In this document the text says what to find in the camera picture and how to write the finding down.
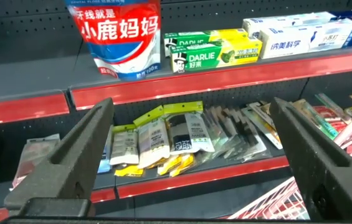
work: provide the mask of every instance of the packaged product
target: packaged product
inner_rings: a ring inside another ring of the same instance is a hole
[[[255,37],[172,47],[171,68],[173,72],[184,73],[254,63],[261,48],[261,41]]]
[[[140,80],[160,69],[158,0],[65,0],[101,74]]]
[[[305,99],[294,102],[293,106],[330,139],[334,139],[339,134]]]
[[[174,103],[164,105],[164,116],[171,142],[170,154],[214,152],[212,141],[201,117],[203,103]]]
[[[142,177],[144,169],[138,168],[137,165],[119,165],[115,170],[115,176],[118,177]]]
[[[28,139],[24,146],[12,187],[15,188],[60,142],[59,134]]]
[[[194,154],[187,153],[187,154],[182,154],[181,155],[181,164],[178,165],[175,169],[170,171],[170,177],[175,177],[182,172],[190,169],[192,166],[194,166],[195,162],[195,157]]]
[[[147,168],[170,156],[169,139],[162,116],[163,107],[158,106],[134,120],[138,128],[139,169]]]
[[[321,50],[340,49],[352,32],[352,20],[324,24],[260,30],[263,42],[260,58],[296,55]]]
[[[170,56],[170,48],[183,45],[205,44],[219,39],[245,40],[248,33],[244,29],[205,30],[164,34],[164,55]]]
[[[308,14],[297,14],[290,16],[272,16],[244,19],[244,28],[249,37],[259,38],[260,31],[269,27],[291,27],[329,22],[335,16],[329,12],[313,12]]]
[[[110,165],[138,164],[138,134],[135,124],[115,126]]]

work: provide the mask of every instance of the shelf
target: shelf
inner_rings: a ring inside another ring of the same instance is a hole
[[[91,108],[108,97],[112,97],[114,104],[123,104],[350,72],[352,48],[271,58],[253,64],[182,75],[171,72],[168,58],[162,58],[161,61],[161,70],[148,75],[146,80],[121,82],[100,75],[84,45],[74,71],[75,78],[80,81],[78,85],[70,87],[76,108]]]
[[[0,123],[66,114],[68,90],[83,110],[108,97],[122,104],[349,72],[352,48],[182,75],[171,72],[168,58],[162,58],[161,66],[146,80],[122,82],[98,73],[76,30],[0,39]]]
[[[9,193],[10,187],[12,187],[11,181],[0,183],[0,221],[8,217],[8,211],[3,207],[4,199]],[[115,176],[113,173],[98,174],[95,179],[91,201],[97,203],[116,199],[114,188]]]
[[[230,177],[253,174],[265,170],[279,169],[288,166],[288,160],[283,150],[276,149],[267,139],[264,139],[267,149],[273,158],[250,161],[241,164],[239,161],[229,161],[216,158],[200,166],[187,170],[177,177],[158,176],[156,169],[146,170],[143,177],[116,177],[116,186],[120,198],[134,197],[163,190],[222,180]]]
[[[81,43],[62,33],[0,39],[0,123],[69,113],[64,91]]]

